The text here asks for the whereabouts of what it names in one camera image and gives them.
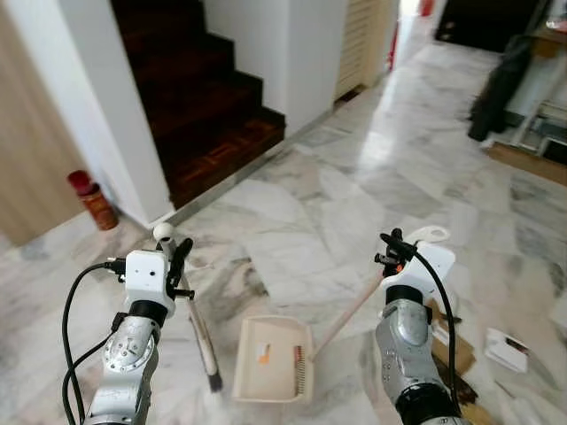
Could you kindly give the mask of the cream long-handled broom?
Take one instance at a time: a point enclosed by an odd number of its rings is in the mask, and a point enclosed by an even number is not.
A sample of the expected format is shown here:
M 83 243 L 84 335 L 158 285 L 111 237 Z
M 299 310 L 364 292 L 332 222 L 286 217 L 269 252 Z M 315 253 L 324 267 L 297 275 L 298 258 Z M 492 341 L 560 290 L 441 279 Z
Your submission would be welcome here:
M 173 256 L 173 250 L 177 247 L 177 244 L 183 240 L 183 238 L 179 240 L 175 238 L 175 227 L 173 224 L 169 224 L 167 222 L 159 223 L 152 231 L 152 234 L 154 239 L 157 240 L 159 251 L 165 252 L 167 256 L 167 262 L 169 262 L 170 270 L 170 259 L 171 256 Z M 187 264 L 188 262 L 186 259 L 185 267 L 183 268 L 181 287 L 193 289 L 190 286 L 190 280 L 186 278 L 185 274 Z M 186 306 L 188 307 L 188 321 L 190 321 L 190 324 L 193 325 L 196 344 L 198 344 L 199 352 L 201 352 L 204 372 L 206 372 L 207 377 L 209 377 L 210 390 L 213 393 L 220 393 L 223 389 L 223 380 L 218 366 L 218 361 L 216 361 L 214 343 L 212 343 L 209 328 L 207 328 L 201 314 L 199 314 L 194 299 L 185 299 Z

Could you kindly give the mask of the cream long-handled dustpan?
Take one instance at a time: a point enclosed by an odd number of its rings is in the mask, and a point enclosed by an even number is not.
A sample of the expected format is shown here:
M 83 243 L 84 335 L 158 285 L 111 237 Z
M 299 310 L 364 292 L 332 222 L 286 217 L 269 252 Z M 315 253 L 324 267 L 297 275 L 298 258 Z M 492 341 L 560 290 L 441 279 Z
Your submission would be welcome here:
M 442 246 L 449 237 L 449 230 L 436 224 L 408 235 L 400 229 L 381 235 L 386 251 L 374 258 L 382 267 L 379 275 L 353 296 L 319 343 L 313 341 L 309 326 L 294 317 L 246 317 L 232 397 L 243 402 L 308 401 L 315 385 L 315 356 L 375 295 L 384 300 L 376 337 L 386 394 L 394 402 L 405 402 L 413 391 L 448 393 L 432 357 L 433 312 L 428 301 L 456 259 Z

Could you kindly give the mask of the red cylindrical can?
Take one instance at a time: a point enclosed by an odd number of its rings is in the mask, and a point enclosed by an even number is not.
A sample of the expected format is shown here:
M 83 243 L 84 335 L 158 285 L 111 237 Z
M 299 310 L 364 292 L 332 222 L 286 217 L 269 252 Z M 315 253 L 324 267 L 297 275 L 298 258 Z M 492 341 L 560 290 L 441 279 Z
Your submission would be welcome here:
M 89 211 L 90 218 L 96 222 L 97 230 L 108 231 L 118 226 L 119 219 L 113 206 L 103 195 L 100 185 L 94 182 L 86 171 L 76 170 L 67 176 L 74 194 Z

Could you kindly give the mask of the brown cardboard piece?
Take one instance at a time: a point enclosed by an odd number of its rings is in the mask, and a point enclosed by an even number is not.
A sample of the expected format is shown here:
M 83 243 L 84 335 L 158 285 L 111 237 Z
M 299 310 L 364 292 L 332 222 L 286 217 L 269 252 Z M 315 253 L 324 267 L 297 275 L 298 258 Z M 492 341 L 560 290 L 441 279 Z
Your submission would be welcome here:
M 426 307 L 431 309 L 431 335 L 433 356 L 445 366 L 450 365 L 448 356 L 448 322 L 443 316 L 443 307 L 440 306 L 436 298 L 430 299 Z M 464 375 L 469 372 L 471 366 L 475 363 L 475 355 L 473 347 L 467 341 L 458 336 L 456 339 L 457 348 L 454 351 L 454 360 L 456 360 L 456 373 Z
M 462 417 L 469 421 L 470 425 L 497 425 L 491 414 L 474 402 L 462 402 L 459 408 Z

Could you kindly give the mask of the small white box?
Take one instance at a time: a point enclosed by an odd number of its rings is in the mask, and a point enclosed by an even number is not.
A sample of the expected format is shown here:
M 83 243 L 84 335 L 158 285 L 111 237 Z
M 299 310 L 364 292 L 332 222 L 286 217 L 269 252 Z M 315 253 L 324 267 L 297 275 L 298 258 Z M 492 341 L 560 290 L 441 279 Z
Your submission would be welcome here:
M 500 365 L 509 368 L 516 373 L 528 371 L 527 348 L 521 341 L 497 328 L 487 328 L 485 333 L 485 353 L 491 359 L 498 361 Z

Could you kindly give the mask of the dark brown strip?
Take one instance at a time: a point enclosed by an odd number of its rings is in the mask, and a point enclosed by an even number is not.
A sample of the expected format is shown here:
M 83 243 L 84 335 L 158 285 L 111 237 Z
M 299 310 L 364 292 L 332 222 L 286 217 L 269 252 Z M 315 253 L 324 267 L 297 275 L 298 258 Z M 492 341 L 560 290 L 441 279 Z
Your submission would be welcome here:
M 446 388 L 456 391 L 459 405 L 475 404 L 478 401 L 478 394 L 462 379 L 461 373 L 451 372 L 445 358 L 439 357 L 436 353 L 432 357 L 442 381 L 445 382 Z

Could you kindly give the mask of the dark wooden staircase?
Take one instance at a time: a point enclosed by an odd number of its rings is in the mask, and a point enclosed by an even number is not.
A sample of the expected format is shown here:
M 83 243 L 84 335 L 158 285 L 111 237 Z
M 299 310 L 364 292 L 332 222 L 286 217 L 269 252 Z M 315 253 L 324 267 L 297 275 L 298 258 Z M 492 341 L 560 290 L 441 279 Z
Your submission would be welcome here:
M 286 118 L 206 31 L 201 0 L 111 0 L 170 201 L 182 209 L 284 140 Z

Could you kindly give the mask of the wooden rack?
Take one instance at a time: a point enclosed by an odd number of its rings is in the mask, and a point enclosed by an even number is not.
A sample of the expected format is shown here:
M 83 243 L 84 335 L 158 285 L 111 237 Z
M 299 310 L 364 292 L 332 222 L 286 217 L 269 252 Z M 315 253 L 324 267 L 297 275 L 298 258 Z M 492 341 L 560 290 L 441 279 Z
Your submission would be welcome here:
M 503 165 L 566 183 L 566 32 L 538 25 L 528 41 L 528 66 L 505 110 L 503 127 L 479 147 Z

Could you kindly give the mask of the cream louvred door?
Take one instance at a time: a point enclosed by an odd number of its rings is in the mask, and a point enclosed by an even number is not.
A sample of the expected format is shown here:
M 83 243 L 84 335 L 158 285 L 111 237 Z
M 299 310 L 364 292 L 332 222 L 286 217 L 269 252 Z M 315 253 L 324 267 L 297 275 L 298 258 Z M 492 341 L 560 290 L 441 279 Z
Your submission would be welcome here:
M 398 19 L 400 0 L 347 0 L 336 100 L 384 77 Z

